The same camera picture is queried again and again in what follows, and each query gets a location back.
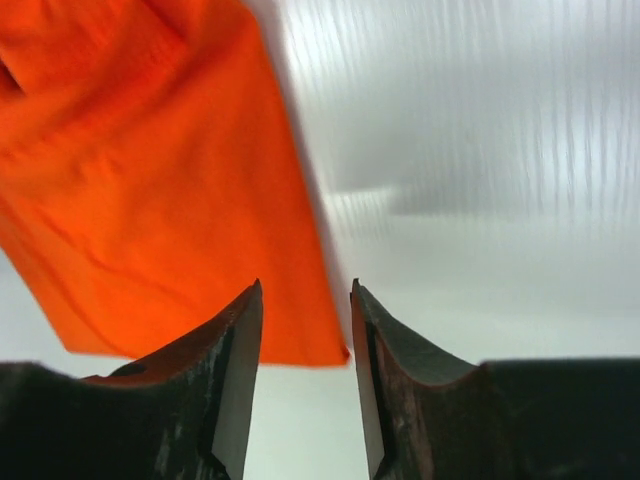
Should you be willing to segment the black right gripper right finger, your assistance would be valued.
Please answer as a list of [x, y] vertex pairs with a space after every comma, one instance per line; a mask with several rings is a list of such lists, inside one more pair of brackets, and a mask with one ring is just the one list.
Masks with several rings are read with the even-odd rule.
[[354, 358], [373, 479], [635, 479], [639, 362], [470, 364], [354, 283]]

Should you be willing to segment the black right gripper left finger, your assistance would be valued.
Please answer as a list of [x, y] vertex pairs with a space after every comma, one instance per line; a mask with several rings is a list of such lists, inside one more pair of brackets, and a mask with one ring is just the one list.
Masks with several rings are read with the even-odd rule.
[[1, 366], [5, 479], [240, 479], [262, 334], [262, 288], [108, 376]]

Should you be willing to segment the orange t-shirt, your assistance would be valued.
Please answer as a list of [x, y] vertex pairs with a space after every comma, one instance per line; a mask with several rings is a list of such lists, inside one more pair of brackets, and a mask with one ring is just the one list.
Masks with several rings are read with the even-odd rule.
[[1, 246], [74, 353], [142, 357], [260, 281], [263, 362], [349, 358], [241, 1], [2, 3]]

